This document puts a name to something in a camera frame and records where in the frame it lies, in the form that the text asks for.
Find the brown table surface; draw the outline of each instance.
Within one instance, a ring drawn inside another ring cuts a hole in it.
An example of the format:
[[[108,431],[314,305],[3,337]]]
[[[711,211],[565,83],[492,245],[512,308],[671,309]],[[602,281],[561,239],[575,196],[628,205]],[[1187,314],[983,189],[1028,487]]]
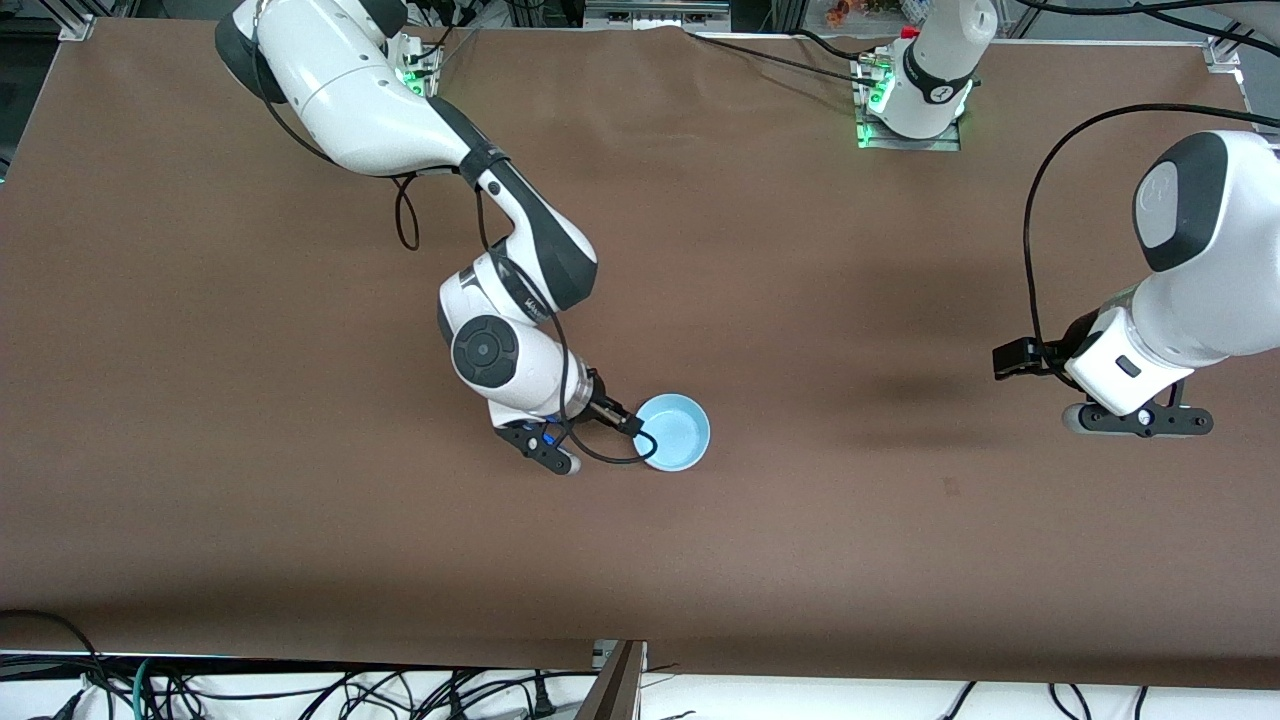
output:
[[[1197,373],[1194,441],[1075,437],[1076,396],[989,366],[1028,332],[1052,142],[1239,90],[1185,46],[980,70],[964,150],[908,154],[855,146],[847,83],[676,29],[470,42],[443,95],[602,259],[571,345],[626,402],[712,418],[689,471],[564,479],[493,436],[436,333],[480,250],[465,183],[415,183],[406,252],[392,183],[293,146],[211,23],[101,22],[0,191],[0,601],[113,651],[581,666],[628,637],[684,671],[1280,684],[1280,355]],[[1144,277],[1133,187],[1212,127],[1062,154],[1050,332]]]

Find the bowl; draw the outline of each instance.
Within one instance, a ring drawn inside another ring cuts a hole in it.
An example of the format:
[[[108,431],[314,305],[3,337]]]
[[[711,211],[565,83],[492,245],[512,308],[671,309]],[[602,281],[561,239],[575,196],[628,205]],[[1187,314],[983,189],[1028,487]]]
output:
[[[636,410],[636,416],[644,420],[643,430],[658,441],[658,452],[645,462],[664,473],[692,468],[712,442],[712,421],[691,397],[677,393],[650,397]],[[634,442],[640,455],[653,448],[644,436],[636,436]]]

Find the black wire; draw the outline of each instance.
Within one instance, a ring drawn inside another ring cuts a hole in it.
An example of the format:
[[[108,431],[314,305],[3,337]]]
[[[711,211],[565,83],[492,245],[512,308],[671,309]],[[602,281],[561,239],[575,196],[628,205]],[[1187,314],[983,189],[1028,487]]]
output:
[[[815,68],[813,65],[806,65],[804,63],[797,63],[795,60],[788,60],[786,58],[778,58],[777,55],[769,55],[768,53],[760,53],[759,50],[751,50],[750,47],[742,47],[740,45],[733,45],[733,44],[730,44],[730,42],[723,42],[721,40],[716,40],[714,37],[703,37],[700,35],[690,35],[689,37],[692,37],[694,40],[699,40],[701,42],[707,42],[709,45],[716,45],[717,47],[724,47],[726,50],[733,50],[735,53],[744,53],[746,55],[753,55],[755,58],[762,58],[764,60],[773,60],[774,63],[781,63],[783,65],[791,65],[792,68],[799,68],[801,70],[809,70],[810,73],[818,73],[820,76],[833,77],[833,78],[837,78],[837,79],[844,79],[844,81],[847,81],[847,82],[852,82],[855,85],[861,85],[861,86],[867,86],[867,87],[874,87],[876,86],[876,81],[873,81],[872,78],[854,77],[854,76],[847,74],[847,73],[837,73],[835,70],[828,70],[826,68]]]
[[[1133,703],[1133,720],[1142,720],[1142,703],[1147,702],[1147,691],[1151,685],[1138,688],[1138,700]]]
[[[1143,5],[1140,3],[1134,3],[1134,8],[1144,8],[1144,6],[1146,5]],[[1161,13],[1160,10],[1149,10],[1147,14],[1151,15],[1151,17],[1153,17],[1153,18],[1156,18],[1157,20],[1166,22],[1166,23],[1169,23],[1171,26],[1176,26],[1176,27],[1180,27],[1183,29],[1189,29],[1189,31],[1193,31],[1193,32],[1202,32],[1204,35],[1211,35],[1213,37],[1221,37],[1222,40],[1231,40],[1238,46],[1239,45],[1248,45],[1249,47],[1256,47],[1256,49],[1262,50],[1263,53],[1267,53],[1267,54],[1270,54],[1270,55],[1272,55],[1275,58],[1280,58],[1280,47],[1276,47],[1275,45],[1271,45],[1270,42],[1265,42],[1262,40],[1257,40],[1254,37],[1251,37],[1249,35],[1245,35],[1245,33],[1238,33],[1238,32],[1231,32],[1231,31],[1228,31],[1228,29],[1219,29],[1216,27],[1210,27],[1210,26],[1203,26],[1203,24],[1199,24],[1199,23],[1193,23],[1190,20],[1184,20],[1181,18],[1178,18],[1178,17],[1174,17],[1174,15],[1169,15],[1166,13]]]
[[[841,59],[845,59],[845,60],[858,61],[858,56],[860,55],[859,53],[845,53],[840,47],[836,47],[835,45],[827,42],[817,32],[813,32],[810,29],[805,29],[803,27],[795,28],[794,31],[791,31],[791,35],[796,35],[796,36],[800,36],[800,37],[808,37],[809,40],[817,42],[818,47],[822,47],[827,53],[831,53],[832,55],[835,55],[837,58],[841,58]]]
[[[156,720],[164,717],[164,715],[160,714],[160,703],[156,701],[155,685],[151,684],[150,674],[142,676],[142,684],[138,685],[138,700],[142,701],[143,717],[147,716],[146,710],[150,710],[151,717],[155,717]]]
[[[458,169],[453,165],[433,165],[419,172],[426,173],[431,170],[451,170],[454,174],[458,172]],[[419,236],[417,210],[413,209],[413,201],[408,196],[408,186],[417,179],[417,177],[419,173],[407,173],[390,178],[392,183],[396,186],[396,237],[399,238],[404,250],[408,250],[410,252],[417,252],[417,249],[422,246],[422,241]],[[406,208],[408,209],[410,220],[413,222],[413,242],[410,242],[408,237],[404,234],[403,210]]]
[[[412,711],[413,710],[413,688],[411,688],[408,685],[408,680],[404,678],[403,673],[401,673],[401,685],[404,685],[404,697],[408,698],[408,706],[404,710]]]
[[[324,701],[329,700],[329,696],[332,696],[333,693],[338,692],[338,688],[346,685],[356,675],[358,675],[358,673],[346,673],[342,676],[342,679],[339,679],[337,683],[334,683],[334,684],[329,685],[328,688],[320,691],[320,694],[317,694],[311,701],[311,705],[308,705],[306,707],[306,710],[302,711],[302,715],[298,715],[298,720],[311,720],[311,717],[316,714],[316,710],[320,710],[320,706],[324,705]]]
[[[443,46],[444,46],[444,41],[449,38],[449,33],[451,33],[451,32],[453,32],[453,28],[454,28],[454,27],[456,27],[456,26],[454,26],[454,24],[453,24],[453,23],[451,22],[451,23],[449,23],[449,24],[448,24],[448,26],[447,26],[447,27],[444,28],[444,35],[442,35],[442,36],[440,36],[440,38],[439,38],[439,40],[436,40],[434,45],[431,45],[430,47],[428,47],[428,49],[426,49],[426,53],[422,53],[421,55],[410,55],[410,59],[408,59],[408,61],[410,61],[410,63],[416,63],[416,61],[419,61],[419,60],[422,60],[422,59],[426,59],[426,58],[430,58],[430,56],[431,56],[433,54],[435,54],[435,53],[439,53],[439,51],[440,51],[440,47],[443,47]]]
[[[177,687],[180,691],[178,697],[182,700],[182,705],[187,708],[187,714],[192,717],[205,717],[205,701],[200,700],[200,696],[191,692],[191,687],[187,684],[187,680],[182,678],[182,675],[178,675],[175,680]],[[191,705],[192,700],[196,702],[195,708],[192,708]]]
[[[1268,118],[1267,115],[1258,115],[1256,113],[1242,113],[1238,110],[1226,110],[1222,108],[1211,108],[1208,105],[1190,105],[1185,102],[1140,102],[1137,105],[1125,105],[1123,108],[1115,108],[1105,113],[1098,113],[1092,118],[1084,120],[1083,123],[1075,126],[1066,135],[1064,135],[1053,147],[1041,161],[1039,168],[1036,170],[1036,178],[1032,181],[1030,190],[1027,191],[1027,205],[1023,210],[1023,265],[1027,270],[1027,300],[1030,305],[1032,315],[1032,333],[1036,338],[1036,348],[1039,355],[1044,359],[1044,364],[1048,366],[1048,372],[1056,377],[1059,380],[1065,383],[1073,389],[1080,389],[1080,387],[1062,370],[1062,366],[1056,363],[1056,360],[1048,355],[1044,347],[1044,334],[1041,329],[1041,316],[1039,316],[1039,301],[1036,293],[1036,272],[1032,264],[1032,208],[1036,204],[1036,192],[1039,190],[1041,181],[1044,179],[1044,173],[1048,170],[1050,163],[1062,147],[1071,141],[1073,137],[1080,135],[1082,132],[1089,129],[1091,127],[1108,120],[1111,118],[1117,118],[1120,115],[1129,115],[1133,113],[1190,113],[1194,115],[1210,115],[1213,118],[1225,118],[1230,120],[1243,120],[1247,123],[1256,123],[1271,127],[1280,127],[1280,119]]]
[[[579,673],[579,671],[566,670],[566,671],[558,671],[558,673],[541,673],[540,676],[543,679],[549,679],[549,678],[581,678],[581,676],[591,676],[591,675],[596,675],[596,674],[598,673]],[[530,675],[527,678],[520,678],[520,679],[515,679],[515,680],[494,680],[492,683],[485,683],[483,685],[477,685],[477,687],[472,688],[471,691],[468,691],[466,694],[463,694],[465,698],[466,697],[472,697],[472,696],[477,696],[477,697],[475,697],[475,700],[472,700],[471,702],[465,703],[461,708],[458,708],[457,712],[451,714],[444,720],[460,720],[462,717],[462,715],[466,714],[466,711],[468,708],[474,707],[480,701],[483,701],[483,700],[485,700],[485,698],[488,698],[490,696],[498,694],[498,693],[500,693],[503,691],[511,689],[513,687],[522,688],[525,691],[525,693],[527,694],[529,693],[529,688],[525,688],[525,683],[529,683],[532,679],[534,679],[534,675]],[[490,688],[490,687],[493,689],[490,689],[489,692],[480,693],[480,691],[483,691],[485,688]]]
[[[964,701],[969,700],[969,693],[972,693],[973,688],[977,685],[978,683],[975,680],[965,683],[964,688],[960,689],[960,694],[956,696],[956,701],[951,703],[951,710],[943,715],[941,720],[955,720],[956,715],[960,715],[960,708],[964,707]]]
[[[1228,29],[1231,29],[1231,31],[1234,31],[1234,29],[1236,29],[1236,28],[1239,28],[1239,27],[1240,27],[1240,23],[1231,23],[1231,26],[1230,26],[1230,27],[1229,27]],[[1244,37],[1253,37],[1253,28],[1251,27],[1251,28],[1249,28],[1248,31],[1245,31],[1245,32],[1244,32],[1243,35],[1244,35]],[[1238,50],[1239,47],[1240,47],[1240,44],[1239,44],[1239,42],[1236,42],[1236,44],[1231,45],[1231,47],[1229,47],[1229,49],[1226,50],[1226,54],[1228,54],[1228,55],[1230,55],[1231,53],[1235,53],[1235,51],[1236,51],[1236,50]]]
[[[457,678],[457,684],[453,687],[460,688],[481,674],[483,674],[481,670],[463,670]],[[454,678],[451,676],[448,682],[436,685],[436,688],[431,691],[425,700],[422,700],[422,703],[419,705],[417,708],[415,708],[412,712],[410,712],[408,720],[424,720],[438,707],[442,707],[440,705],[442,702],[447,703],[448,689],[451,687],[451,683],[453,683],[453,680]]]
[[[1079,685],[1076,685],[1075,683],[1071,683],[1068,687],[1071,688],[1073,693],[1075,693],[1075,698],[1080,701],[1080,710],[1084,711],[1084,719],[1083,720],[1093,720],[1093,712],[1089,711],[1089,703],[1084,701],[1084,693],[1080,692]],[[1050,697],[1050,700],[1053,701],[1053,705],[1057,706],[1059,712],[1061,712],[1062,715],[1066,715],[1071,720],[1082,720],[1076,715],[1071,714],[1071,711],[1068,710],[1065,705],[1062,705],[1062,701],[1059,700],[1059,697],[1057,697],[1057,683],[1050,683],[1048,684],[1048,697]]]
[[[1149,5],[1120,5],[1115,8],[1069,8],[1066,5],[1057,5],[1053,3],[1042,3],[1039,0],[1015,0],[1020,5],[1027,5],[1028,8],[1036,8],[1037,10],[1046,10],[1050,13],[1057,13],[1060,15],[1137,15],[1139,13],[1149,13],[1152,10],[1183,10],[1185,8],[1207,8],[1212,5],[1238,5],[1243,3],[1254,3],[1258,0],[1176,0],[1172,3],[1152,3]],[[1263,3],[1276,1],[1276,0],[1261,0]]]
[[[173,678],[165,678],[164,680],[164,710],[161,710],[161,717],[168,714],[173,717],[173,696],[175,694],[173,688]]]
[[[302,140],[302,136],[293,132],[293,128],[291,128],[289,124],[284,122],[284,118],[282,118],[280,114],[275,111],[275,105],[273,105],[271,101],[266,99],[266,92],[262,91],[262,72],[261,72],[261,63],[265,63],[266,58],[262,55],[261,47],[259,46],[257,42],[257,23],[260,18],[261,18],[260,8],[255,8],[253,37],[250,38],[250,45],[253,46],[253,86],[257,88],[259,92],[262,94],[262,105],[266,106],[266,111],[271,114],[271,119],[275,120],[275,124],[280,126],[280,129],[283,129],[285,133],[288,133],[289,137],[293,138],[293,142],[297,142],[303,149],[306,149],[307,152],[315,155],[316,158],[320,158],[325,163],[329,163],[330,165],[337,165],[338,163],[334,163],[333,158],[325,155],[323,150],[320,150],[319,147],[314,147],[310,142]]]
[[[338,720],[347,720],[347,717],[351,716],[351,712],[356,707],[358,707],[362,702],[369,701],[372,705],[380,705],[378,701],[371,701],[369,698],[376,693],[378,688],[380,688],[380,687],[390,683],[396,678],[403,678],[403,676],[404,676],[404,670],[399,670],[397,673],[388,674],[385,678],[383,678],[381,680],[378,680],[376,683],[372,684],[372,687],[369,687],[369,688],[366,688],[364,685],[360,685],[360,684],[356,684],[355,687],[361,691],[361,694],[358,697],[353,698],[353,700],[351,698],[349,694],[347,696],[347,702],[343,705],[343,711],[338,714]],[[348,687],[344,685],[343,687],[343,693],[347,693],[347,689],[348,689]],[[392,710],[392,715],[396,715],[396,710],[394,708]]]
[[[97,652],[97,648],[93,647],[93,643],[88,642],[88,635],[81,632],[81,629],[77,628],[74,623],[72,623],[67,618],[63,618],[61,615],[54,612],[45,612],[44,610],[28,610],[24,607],[0,610],[0,620],[13,619],[13,618],[44,620],[46,623],[52,623],[55,625],[63,626],[65,630],[69,630],[73,635],[76,635],[76,639],[79,641],[82,646],[84,646],[84,651],[88,653],[90,660],[93,662],[93,667],[97,670],[99,678],[101,679],[102,684],[110,687],[111,679],[110,675],[106,674],[106,669],[102,667],[102,660]],[[111,720],[115,720],[115,700],[111,697],[110,689],[108,689],[108,696],[106,696],[106,715]]]
[[[525,286],[530,290],[530,292],[534,293],[534,297],[538,299],[538,302],[540,302],[543,307],[547,309],[547,314],[550,315],[552,324],[556,325],[556,336],[559,338],[561,343],[561,384],[559,384],[561,389],[558,393],[559,421],[561,427],[564,429],[564,436],[568,437],[570,441],[572,441],[573,445],[589,457],[599,460],[600,462],[607,462],[609,465],[635,465],[636,462],[644,462],[645,460],[653,457],[658,452],[658,441],[652,434],[644,430],[640,430],[636,434],[644,436],[645,439],[649,441],[650,443],[649,452],[645,452],[644,455],[636,455],[634,457],[609,457],[608,455],[602,455],[588,447],[586,443],[584,443],[577,437],[577,433],[573,432],[573,424],[570,421],[568,410],[564,407],[564,392],[567,391],[566,386],[568,384],[568,340],[564,337],[564,328],[561,325],[559,314],[556,313],[554,306],[547,300],[547,296],[543,295],[543,291],[538,288],[538,283],[535,283],[534,279],[529,277],[529,273],[526,273],[525,269],[521,268],[518,263],[515,263],[507,259],[506,256],[494,252],[493,249],[489,246],[489,233],[484,228],[484,195],[481,193],[479,187],[476,187],[476,220],[480,224],[480,245],[483,245],[485,252],[489,254],[489,258],[494,263],[494,268],[495,269],[508,268],[513,270],[516,274],[518,274],[521,282],[525,283]]]

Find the robotic arm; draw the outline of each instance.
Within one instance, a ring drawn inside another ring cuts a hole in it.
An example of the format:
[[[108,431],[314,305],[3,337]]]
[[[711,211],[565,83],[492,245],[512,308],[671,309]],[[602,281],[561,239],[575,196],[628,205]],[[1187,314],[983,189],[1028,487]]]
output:
[[[884,88],[872,96],[868,110],[902,137],[942,135],[963,111],[997,24],[991,0],[931,0],[920,33],[888,46]]]
[[[1280,160],[1251,132],[1196,133],[1147,170],[1133,222],[1153,274],[1046,343],[1096,401],[1064,420],[1085,433],[1207,433],[1212,418],[1178,400],[1181,380],[1280,347]],[[997,379],[1039,374],[1029,340],[995,351]],[[1172,401],[1153,404],[1170,386]]]
[[[507,214],[511,234],[440,286],[436,320],[495,432],[550,470],[576,473],[581,462],[549,423],[596,419],[630,437],[641,425],[536,329],[591,293],[595,251],[461,110],[410,90],[403,78],[421,74],[415,63],[431,50],[399,33],[404,18],[402,0],[244,0],[215,41],[241,85],[293,108],[335,164],[375,177],[456,168]]]

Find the mounting plate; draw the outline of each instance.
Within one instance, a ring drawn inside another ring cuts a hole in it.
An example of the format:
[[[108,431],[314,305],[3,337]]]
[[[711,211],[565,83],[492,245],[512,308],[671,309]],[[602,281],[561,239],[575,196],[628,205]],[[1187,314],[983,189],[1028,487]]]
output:
[[[872,102],[879,100],[879,92],[883,92],[884,87],[888,87],[893,82],[892,65],[892,58],[888,54],[887,46],[877,47],[872,53],[864,53],[858,60],[850,60],[849,63],[849,70],[854,77],[872,78],[881,85],[881,87],[867,87],[856,82],[850,83],[854,88],[854,119],[858,123],[858,146],[941,152],[960,150],[960,126],[956,120],[951,120],[947,129],[937,137],[913,140],[888,129],[884,120],[868,109]]]

